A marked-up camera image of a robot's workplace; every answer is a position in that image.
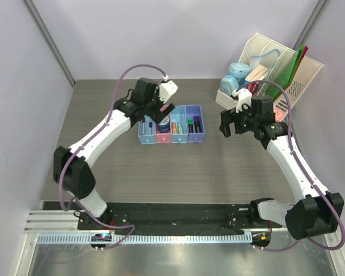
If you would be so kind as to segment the blue glue bottle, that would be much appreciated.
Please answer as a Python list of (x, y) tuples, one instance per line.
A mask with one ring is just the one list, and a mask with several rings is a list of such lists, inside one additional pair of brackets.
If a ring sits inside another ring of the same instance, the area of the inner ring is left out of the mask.
[(157, 130), (159, 133), (167, 133), (170, 131), (170, 117), (169, 116), (166, 116), (160, 123), (158, 123)]

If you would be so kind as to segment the orange highlighter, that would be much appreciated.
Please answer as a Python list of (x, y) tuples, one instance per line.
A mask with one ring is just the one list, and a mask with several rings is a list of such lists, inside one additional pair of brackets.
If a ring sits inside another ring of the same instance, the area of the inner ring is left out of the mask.
[(178, 130), (177, 130), (177, 125), (175, 122), (172, 122), (171, 123), (171, 131), (172, 131), (172, 134), (173, 135), (176, 135), (178, 133)]

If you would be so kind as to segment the red cap white marker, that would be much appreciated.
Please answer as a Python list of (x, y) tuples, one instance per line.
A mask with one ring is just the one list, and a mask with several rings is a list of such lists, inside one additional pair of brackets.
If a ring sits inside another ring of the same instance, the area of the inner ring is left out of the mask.
[(145, 119), (141, 123), (141, 135), (145, 135)]

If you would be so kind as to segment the light green eraser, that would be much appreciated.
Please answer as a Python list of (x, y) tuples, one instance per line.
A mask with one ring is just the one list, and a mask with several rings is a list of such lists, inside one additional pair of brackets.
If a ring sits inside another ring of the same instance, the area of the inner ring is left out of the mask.
[(179, 134), (184, 134), (184, 130), (183, 130), (181, 122), (178, 123), (178, 133)]

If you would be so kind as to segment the green cap black marker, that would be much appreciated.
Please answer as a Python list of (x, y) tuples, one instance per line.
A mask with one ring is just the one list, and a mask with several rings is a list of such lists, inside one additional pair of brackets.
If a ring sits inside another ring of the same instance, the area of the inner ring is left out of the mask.
[(193, 122), (193, 119), (189, 118), (187, 120), (187, 126), (188, 126), (189, 133), (194, 133), (194, 122)]

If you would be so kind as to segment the purple cap black marker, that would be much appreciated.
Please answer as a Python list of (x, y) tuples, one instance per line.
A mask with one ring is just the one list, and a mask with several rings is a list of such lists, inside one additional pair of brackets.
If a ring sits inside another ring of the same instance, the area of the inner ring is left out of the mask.
[(196, 133), (201, 133), (201, 122), (200, 122), (200, 117), (195, 115), (193, 117), (193, 121), (194, 121), (194, 129)]

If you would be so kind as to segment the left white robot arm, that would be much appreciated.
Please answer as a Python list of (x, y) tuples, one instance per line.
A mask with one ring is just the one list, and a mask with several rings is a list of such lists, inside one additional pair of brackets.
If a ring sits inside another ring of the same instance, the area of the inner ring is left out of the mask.
[(111, 215), (107, 204), (95, 189), (95, 178), (91, 171), (99, 156), (116, 138), (131, 129), (144, 117), (160, 123), (175, 108), (166, 104), (177, 92), (172, 80), (161, 83), (140, 78), (129, 98), (121, 98), (113, 104), (106, 117), (78, 142), (58, 147), (53, 157), (53, 180), (59, 191), (75, 197), (91, 215), (91, 223), (98, 229), (110, 225)]

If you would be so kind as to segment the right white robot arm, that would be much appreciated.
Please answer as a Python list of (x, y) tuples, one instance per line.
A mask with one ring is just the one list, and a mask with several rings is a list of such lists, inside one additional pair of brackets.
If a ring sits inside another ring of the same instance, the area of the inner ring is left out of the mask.
[(296, 240), (335, 232), (344, 200), (339, 193), (331, 193), (306, 164), (287, 123), (275, 120), (273, 100), (268, 96), (240, 94), (233, 99), (237, 104), (221, 112), (219, 130), (229, 137), (233, 124), (239, 135), (252, 132), (279, 165), (296, 202), (284, 204), (272, 198), (252, 201), (250, 224), (261, 227), (272, 221), (286, 227)]

